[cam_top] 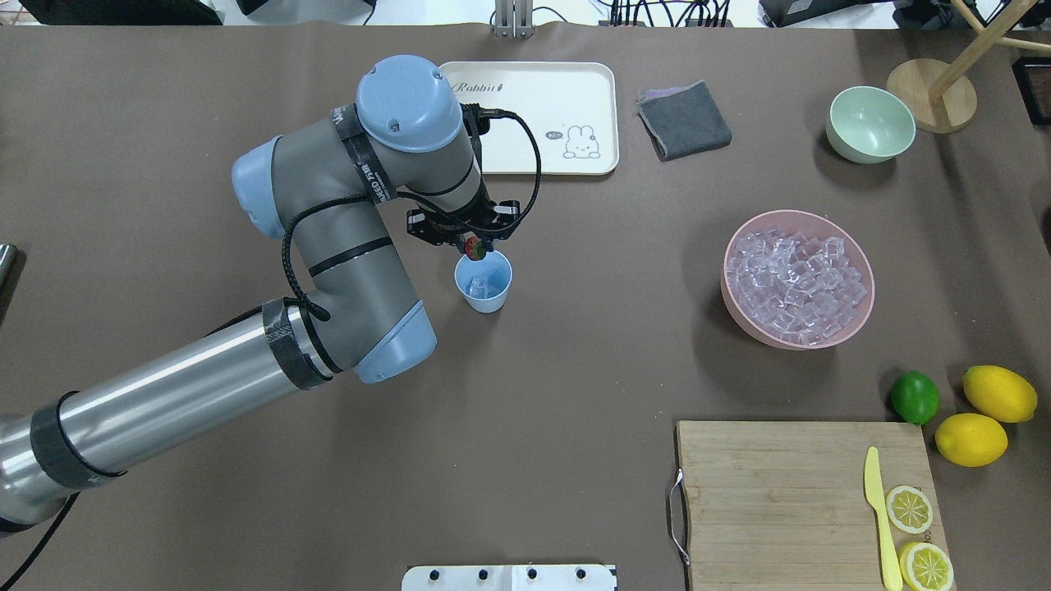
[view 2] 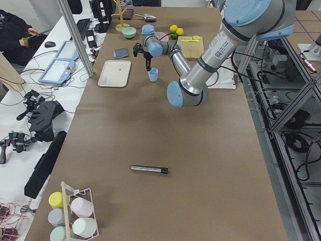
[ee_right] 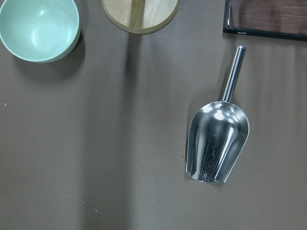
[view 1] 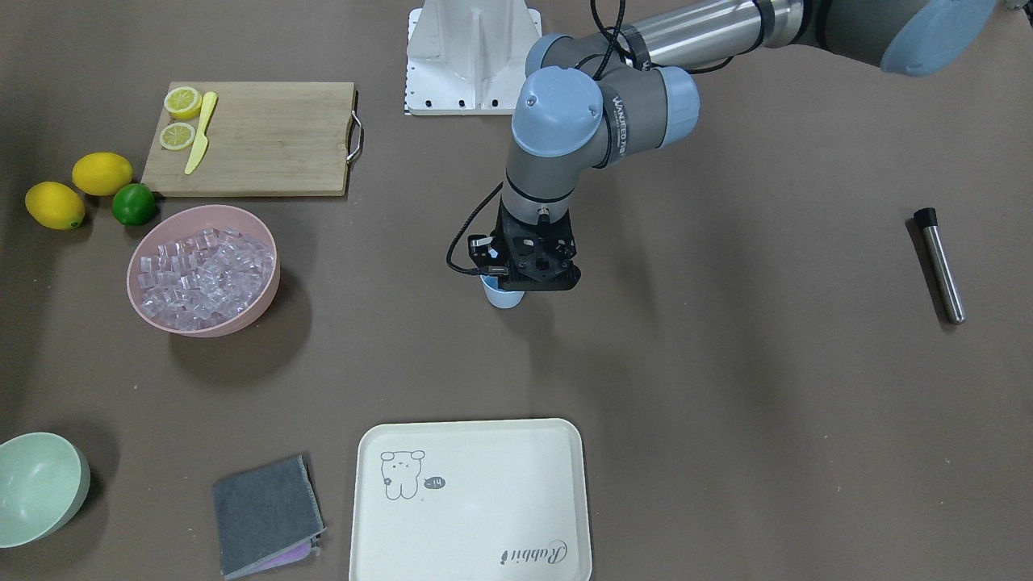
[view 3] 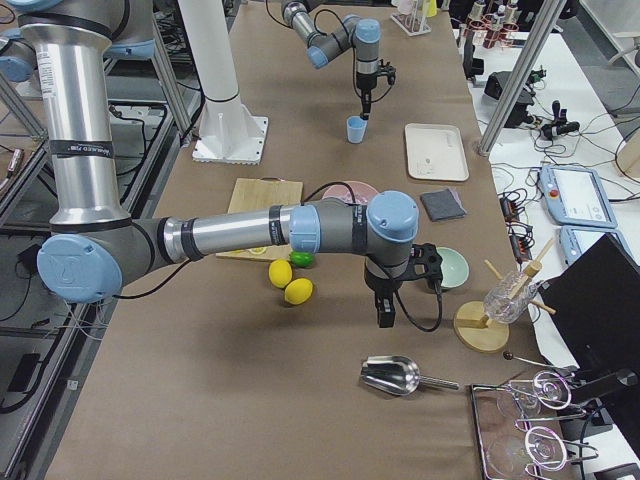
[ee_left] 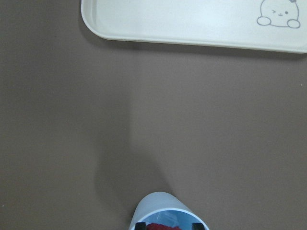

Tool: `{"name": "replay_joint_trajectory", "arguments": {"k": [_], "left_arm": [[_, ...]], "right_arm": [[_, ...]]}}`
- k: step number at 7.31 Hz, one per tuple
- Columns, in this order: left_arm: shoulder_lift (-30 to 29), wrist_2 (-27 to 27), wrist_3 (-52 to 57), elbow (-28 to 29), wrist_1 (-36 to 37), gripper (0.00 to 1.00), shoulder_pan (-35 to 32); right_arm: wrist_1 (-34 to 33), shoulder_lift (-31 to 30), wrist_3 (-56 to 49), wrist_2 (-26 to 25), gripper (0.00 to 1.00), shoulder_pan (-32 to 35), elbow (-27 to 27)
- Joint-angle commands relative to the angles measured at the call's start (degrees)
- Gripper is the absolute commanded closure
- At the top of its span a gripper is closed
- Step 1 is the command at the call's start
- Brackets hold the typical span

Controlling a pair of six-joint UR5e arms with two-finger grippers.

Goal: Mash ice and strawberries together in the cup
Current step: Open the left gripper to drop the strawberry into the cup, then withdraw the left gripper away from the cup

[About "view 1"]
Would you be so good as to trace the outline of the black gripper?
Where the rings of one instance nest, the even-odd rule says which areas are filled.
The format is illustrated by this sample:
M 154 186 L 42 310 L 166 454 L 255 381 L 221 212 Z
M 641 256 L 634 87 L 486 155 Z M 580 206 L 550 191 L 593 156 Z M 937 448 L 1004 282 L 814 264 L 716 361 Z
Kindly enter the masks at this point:
M 467 249 L 479 274 L 497 278 L 502 290 L 572 290 L 582 277 L 569 214 L 527 224 L 501 205 L 495 228 L 469 235 Z

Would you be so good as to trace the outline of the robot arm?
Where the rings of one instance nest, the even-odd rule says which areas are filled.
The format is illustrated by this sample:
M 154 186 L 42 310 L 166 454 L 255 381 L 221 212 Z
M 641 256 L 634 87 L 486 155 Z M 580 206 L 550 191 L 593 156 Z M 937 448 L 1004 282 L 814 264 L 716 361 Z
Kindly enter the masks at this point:
M 471 235 L 465 274 L 499 290 L 580 282 L 569 205 L 580 174 L 671 146 L 700 118 L 694 77 L 757 48 L 811 45 L 899 77 L 944 69 L 993 1 L 697 1 L 593 36 L 552 34 L 526 58 L 496 225 Z

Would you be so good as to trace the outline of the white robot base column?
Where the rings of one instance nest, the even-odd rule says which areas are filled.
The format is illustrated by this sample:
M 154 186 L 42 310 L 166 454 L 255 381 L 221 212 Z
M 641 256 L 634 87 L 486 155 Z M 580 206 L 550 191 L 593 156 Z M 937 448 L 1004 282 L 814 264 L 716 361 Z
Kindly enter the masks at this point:
M 524 1 L 425 1 L 408 16 L 405 113 L 511 115 L 540 37 Z

